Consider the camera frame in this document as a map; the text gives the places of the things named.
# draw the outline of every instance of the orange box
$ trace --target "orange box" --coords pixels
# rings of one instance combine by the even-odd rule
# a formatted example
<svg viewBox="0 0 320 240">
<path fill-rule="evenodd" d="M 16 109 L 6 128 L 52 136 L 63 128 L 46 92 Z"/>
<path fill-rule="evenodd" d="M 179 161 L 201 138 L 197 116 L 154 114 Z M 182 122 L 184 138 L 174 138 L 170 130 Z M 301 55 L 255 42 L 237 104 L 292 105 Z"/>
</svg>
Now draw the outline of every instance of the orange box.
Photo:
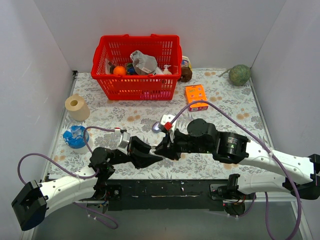
<svg viewBox="0 0 320 240">
<path fill-rule="evenodd" d="M 185 87 L 185 97 L 188 104 L 198 101 L 198 100 L 205 100 L 207 101 L 206 93 L 204 86 L 200 85 L 192 85 L 192 86 L 186 86 Z M 199 102 L 196 104 L 193 104 L 189 107 L 190 112 L 195 111 L 201 111 L 201 110 L 207 110 L 208 104 Z"/>
</svg>

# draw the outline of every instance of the white wall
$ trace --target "white wall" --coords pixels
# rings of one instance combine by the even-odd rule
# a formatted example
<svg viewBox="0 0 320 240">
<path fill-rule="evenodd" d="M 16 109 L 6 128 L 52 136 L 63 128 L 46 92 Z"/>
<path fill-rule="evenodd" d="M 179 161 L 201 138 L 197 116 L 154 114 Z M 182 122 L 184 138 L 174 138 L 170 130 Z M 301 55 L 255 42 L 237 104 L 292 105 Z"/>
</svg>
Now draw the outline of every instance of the white wall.
<svg viewBox="0 0 320 240">
<path fill-rule="evenodd" d="M 252 80 L 277 149 L 320 154 L 320 1 L 287 0 L 252 67 Z M 319 239 L 320 199 L 304 201 Z"/>
<path fill-rule="evenodd" d="M 72 71 L 33 0 L 2 0 L 0 8 L 0 239 L 19 239 L 11 202 L 23 184 L 20 158 L 48 154 Z M 22 175 L 40 180 L 43 159 L 26 159 Z"/>
<path fill-rule="evenodd" d="M 194 68 L 252 66 L 285 0 L 34 0 L 72 70 L 103 35 L 180 36 Z"/>
</svg>

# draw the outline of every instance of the toilet paper roll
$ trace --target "toilet paper roll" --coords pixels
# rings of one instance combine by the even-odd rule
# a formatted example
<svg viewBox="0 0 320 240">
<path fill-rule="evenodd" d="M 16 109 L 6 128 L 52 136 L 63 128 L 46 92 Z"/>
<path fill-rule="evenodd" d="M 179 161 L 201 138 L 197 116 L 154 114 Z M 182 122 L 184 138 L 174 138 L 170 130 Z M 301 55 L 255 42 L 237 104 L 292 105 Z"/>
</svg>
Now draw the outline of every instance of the toilet paper roll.
<svg viewBox="0 0 320 240">
<path fill-rule="evenodd" d="M 78 94 L 68 97 L 64 105 L 70 116 L 77 121 L 84 121 L 90 116 L 90 109 L 86 101 Z"/>
</svg>

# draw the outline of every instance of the red basket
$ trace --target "red basket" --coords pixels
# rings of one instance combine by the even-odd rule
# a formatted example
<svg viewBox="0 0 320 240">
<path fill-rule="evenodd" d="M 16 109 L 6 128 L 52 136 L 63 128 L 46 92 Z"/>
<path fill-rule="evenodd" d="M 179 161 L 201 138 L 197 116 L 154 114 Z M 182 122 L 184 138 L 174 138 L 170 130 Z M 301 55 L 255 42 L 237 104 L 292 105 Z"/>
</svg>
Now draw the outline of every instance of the red basket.
<svg viewBox="0 0 320 240">
<path fill-rule="evenodd" d="M 154 56 L 158 67 L 171 65 L 172 75 L 106 74 L 106 59 L 118 66 L 131 63 L 136 50 Z M 93 57 L 91 76 L 110 100 L 171 100 L 181 77 L 182 51 L 176 35 L 103 36 Z"/>
</svg>

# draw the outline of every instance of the soap pump bottle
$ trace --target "soap pump bottle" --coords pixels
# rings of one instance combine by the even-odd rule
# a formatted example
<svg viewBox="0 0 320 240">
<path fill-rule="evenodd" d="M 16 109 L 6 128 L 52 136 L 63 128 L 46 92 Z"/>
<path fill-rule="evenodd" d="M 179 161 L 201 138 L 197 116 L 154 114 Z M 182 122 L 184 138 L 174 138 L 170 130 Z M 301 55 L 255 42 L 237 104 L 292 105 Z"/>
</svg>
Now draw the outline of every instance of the soap pump bottle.
<svg viewBox="0 0 320 240">
<path fill-rule="evenodd" d="M 163 74 L 164 75 L 172 75 L 172 73 L 168 70 L 171 65 L 164 65 Z"/>
</svg>

